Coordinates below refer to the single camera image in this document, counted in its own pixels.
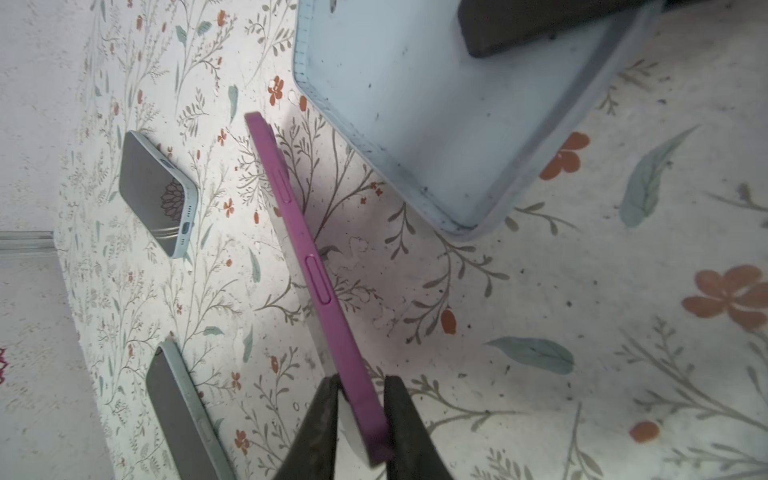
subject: table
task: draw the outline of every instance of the table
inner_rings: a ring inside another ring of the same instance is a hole
[[[273,475],[323,375],[248,111],[372,377],[406,381],[456,478],[768,477],[768,5],[664,15],[505,225],[458,244],[296,90],[295,1],[93,5],[56,241],[116,477],[177,477],[143,380],[165,336],[242,479]],[[200,187],[182,260],[118,195],[129,130]],[[380,473],[339,443],[339,478]]]

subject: light blue smartphone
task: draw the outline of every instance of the light blue smartphone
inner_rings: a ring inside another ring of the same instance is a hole
[[[235,480],[173,340],[155,351],[147,370],[147,394],[181,480]]]
[[[137,131],[123,140],[120,195],[170,258],[187,252],[197,187]]]

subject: black object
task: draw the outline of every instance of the black object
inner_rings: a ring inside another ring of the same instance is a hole
[[[665,10],[698,0],[667,0]],[[458,23],[469,54],[484,58],[647,0],[462,0]]]
[[[338,375],[320,382],[296,440],[273,480],[333,479],[340,390]],[[386,466],[388,480],[453,480],[398,376],[384,378],[384,412],[395,449],[395,458]]]

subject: phone case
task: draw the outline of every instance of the phone case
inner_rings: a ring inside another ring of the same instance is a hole
[[[184,256],[184,254],[187,252],[187,247],[189,246],[190,237],[192,235],[192,227],[194,226],[194,215],[197,210],[197,186],[194,184],[190,178],[184,174],[181,170],[176,168],[168,159],[163,155],[155,146],[150,142],[143,134],[137,132],[137,131],[127,131],[125,132],[125,137],[123,138],[123,146],[130,142],[130,141],[137,141],[139,144],[141,144],[142,147],[152,155],[152,157],[173,177],[176,179],[179,184],[181,184],[181,187],[184,189],[184,206],[181,210],[181,220],[179,220],[179,230],[178,230],[178,236],[176,237],[176,244],[174,246],[174,252],[169,255],[170,258],[181,258]],[[130,168],[131,162],[127,161],[126,159],[126,151],[125,148],[123,149],[123,157],[121,161],[121,173],[124,168]],[[119,183],[118,189],[121,192],[121,196],[125,198],[122,191],[124,188],[126,188],[127,185],[123,185],[122,182]],[[145,219],[143,218],[144,213],[134,210],[134,213],[136,213],[136,216],[139,217],[139,220],[141,220],[141,223],[147,228],[147,230],[152,233],[151,228],[145,223]]]
[[[187,371],[187,366],[184,365],[184,359],[181,358],[181,353],[179,352],[178,347],[176,347],[176,343],[173,340],[167,339],[157,346],[157,349],[163,351],[168,366],[174,375],[174,380],[176,380],[176,384],[179,387],[179,391],[184,397],[184,403],[186,404],[187,410],[192,416],[197,434],[205,445],[205,450],[208,453],[210,463],[216,472],[216,478],[212,478],[211,480],[236,480],[235,474],[232,472],[232,467],[227,461],[227,456],[219,443],[218,437],[216,437],[216,434],[214,433],[213,426],[210,424],[210,419],[205,412],[203,403],[200,401],[200,397],[197,396],[197,390],[194,388],[192,378],[190,378],[190,374]]]
[[[369,462],[371,465],[386,462],[393,457],[394,451],[384,409],[293,195],[283,153],[277,147],[271,126],[260,113],[245,114],[245,121],[270,181],[307,290],[312,297],[314,311],[322,330],[321,340],[327,345],[328,353],[341,378],[344,396],[351,406]],[[320,351],[319,354],[322,362],[323,352]]]

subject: phone side button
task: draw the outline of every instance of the phone side button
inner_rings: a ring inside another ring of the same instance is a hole
[[[288,190],[290,188],[289,185],[290,182],[286,178],[283,169],[279,169],[277,171],[277,195],[284,204],[289,204],[291,201],[290,190]]]
[[[322,267],[317,263],[317,258],[307,256],[304,259],[304,263],[306,264],[306,269],[310,272],[310,282],[312,283],[312,288],[315,290],[315,293],[317,293],[317,298],[320,300],[320,303],[323,305],[331,303],[331,294],[328,291],[326,283],[323,282],[323,275],[320,272]]]
[[[207,422],[205,419],[198,419],[197,427],[198,427],[197,430],[200,432],[200,436],[203,437],[203,441],[210,442],[210,440],[213,438],[211,436],[213,432],[210,430],[210,423]]]

